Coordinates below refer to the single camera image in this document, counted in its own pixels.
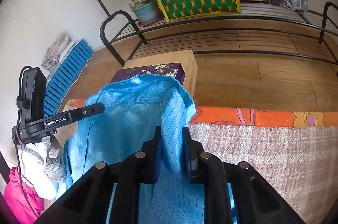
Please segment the blue flower pot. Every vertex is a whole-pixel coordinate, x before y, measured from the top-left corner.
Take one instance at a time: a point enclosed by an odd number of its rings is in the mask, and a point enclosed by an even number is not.
[[[162,11],[159,9],[157,0],[147,0],[148,4],[131,10],[135,13],[142,25],[149,24],[163,17]]]

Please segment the wooden floor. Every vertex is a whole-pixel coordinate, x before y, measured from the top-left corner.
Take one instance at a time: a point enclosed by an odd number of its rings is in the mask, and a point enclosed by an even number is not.
[[[114,47],[126,59],[137,43],[135,37],[115,43]],[[338,46],[333,46],[338,55]],[[319,45],[315,39],[247,30],[159,38],[148,45],[141,45],[134,57],[183,49],[261,49],[332,60],[325,46]],[[338,111],[338,67],[332,64],[289,56],[253,54],[207,54],[195,55],[195,58],[198,74],[194,101],[198,106]],[[121,66],[106,48],[96,51],[63,104],[68,99],[86,99],[96,93],[109,83],[118,69]]]

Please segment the screw head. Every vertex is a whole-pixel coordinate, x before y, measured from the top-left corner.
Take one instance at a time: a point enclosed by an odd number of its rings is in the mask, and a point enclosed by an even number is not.
[[[101,169],[101,168],[104,168],[105,165],[106,165],[105,162],[103,162],[103,161],[98,161],[98,162],[95,164],[95,168]]]
[[[250,168],[250,164],[248,162],[242,161],[239,162],[238,165],[242,168],[242,169],[248,169]]]
[[[135,153],[136,158],[144,158],[146,156],[145,152],[137,152]]]
[[[201,152],[200,156],[203,158],[203,159],[209,159],[211,157],[211,154],[208,153],[208,152]]]

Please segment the black cable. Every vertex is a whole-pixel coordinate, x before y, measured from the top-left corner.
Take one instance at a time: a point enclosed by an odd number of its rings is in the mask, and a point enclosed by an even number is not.
[[[20,72],[20,77],[19,77],[19,98],[21,100],[22,98],[22,90],[21,90],[21,81],[22,81],[22,74],[26,69],[31,69],[32,67],[30,66],[25,66],[22,68],[21,72]],[[25,191],[23,190],[23,185],[22,185],[22,178],[21,178],[21,165],[20,165],[20,158],[19,158],[19,152],[18,152],[18,141],[19,141],[19,127],[20,127],[20,116],[21,116],[21,109],[19,108],[18,110],[18,120],[16,123],[16,137],[15,137],[15,153],[16,153],[16,159],[18,160],[18,173],[19,173],[19,180],[20,180],[20,188],[22,190],[23,196],[26,199],[26,202],[28,204],[28,206],[30,207],[30,209],[32,210],[32,212],[34,213],[34,215],[38,218],[38,215],[36,214],[36,212],[34,211],[34,209],[32,208],[31,204],[28,201],[28,198],[26,196]]]

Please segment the purple box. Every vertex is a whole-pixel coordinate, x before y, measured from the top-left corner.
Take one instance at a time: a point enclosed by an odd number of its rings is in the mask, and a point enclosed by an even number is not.
[[[160,74],[176,78],[183,85],[185,73],[180,63],[159,64],[145,67],[119,69],[110,83],[129,79],[138,74]]]

